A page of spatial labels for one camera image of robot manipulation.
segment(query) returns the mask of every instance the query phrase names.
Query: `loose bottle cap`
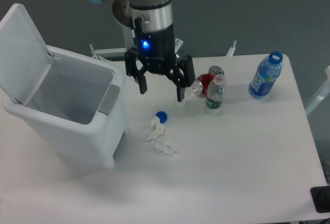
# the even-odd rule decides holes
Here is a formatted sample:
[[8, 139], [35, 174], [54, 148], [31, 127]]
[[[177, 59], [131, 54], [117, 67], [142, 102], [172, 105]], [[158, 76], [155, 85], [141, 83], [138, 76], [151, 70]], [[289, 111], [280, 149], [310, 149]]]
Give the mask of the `loose bottle cap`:
[[164, 111], [157, 112], [155, 116], [159, 117], [161, 124], [167, 121], [167, 114]]

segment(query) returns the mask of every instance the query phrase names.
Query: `trash can lid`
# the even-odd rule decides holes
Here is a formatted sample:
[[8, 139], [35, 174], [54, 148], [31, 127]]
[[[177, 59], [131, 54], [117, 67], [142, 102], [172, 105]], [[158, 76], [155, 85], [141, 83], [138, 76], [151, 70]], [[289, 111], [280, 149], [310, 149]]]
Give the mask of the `trash can lid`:
[[52, 54], [22, 4], [0, 21], [0, 87], [27, 104], [52, 65]]

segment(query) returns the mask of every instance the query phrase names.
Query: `blue plastic bottle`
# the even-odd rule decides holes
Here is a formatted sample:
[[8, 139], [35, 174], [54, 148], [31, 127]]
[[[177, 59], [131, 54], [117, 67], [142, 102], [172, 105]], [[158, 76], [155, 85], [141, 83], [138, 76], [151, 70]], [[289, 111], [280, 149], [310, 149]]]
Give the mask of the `blue plastic bottle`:
[[249, 86], [250, 94], [257, 99], [267, 96], [282, 70], [283, 55], [273, 51], [259, 64], [257, 73]]

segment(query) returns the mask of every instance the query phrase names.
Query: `black object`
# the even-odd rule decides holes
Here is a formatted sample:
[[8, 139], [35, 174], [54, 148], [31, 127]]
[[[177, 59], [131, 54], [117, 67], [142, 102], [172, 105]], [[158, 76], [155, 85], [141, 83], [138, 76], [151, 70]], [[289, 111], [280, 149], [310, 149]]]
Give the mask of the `black object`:
[[310, 193], [318, 213], [330, 212], [330, 186], [313, 187]]
[[[141, 94], [147, 91], [146, 71], [166, 75], [176, 85], [177, 100], [181, 102], [185, 88], [195, 81], [195, 71], [190, 55], [180, 58], [175, 55], [173, 24], [160, 31], [143, 32], [142, 18], [135, 18], [134, 23], [136, 48], [132, 47], [125, 53], [126, 74], [138, 82]], [[140, 69], [136, 65], [137, 59], [143, 65]]]
[[328, 219], [324, 219], [324, 220], [321, 221], [319, 224], [325, 224], [328, 220], [330, 220], [330, 218], [328, 218]]

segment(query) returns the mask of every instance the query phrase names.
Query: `cable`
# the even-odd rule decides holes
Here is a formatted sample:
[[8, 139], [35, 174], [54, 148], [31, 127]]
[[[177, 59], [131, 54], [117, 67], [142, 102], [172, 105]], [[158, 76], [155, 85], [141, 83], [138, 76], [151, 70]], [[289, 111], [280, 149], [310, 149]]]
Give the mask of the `cable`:
[[324, 220], [321, 221], [319, 224], [325, 224], [328, 220], [330, 220], [330, 218], [328, 218], [328, 219], [324, 219]]

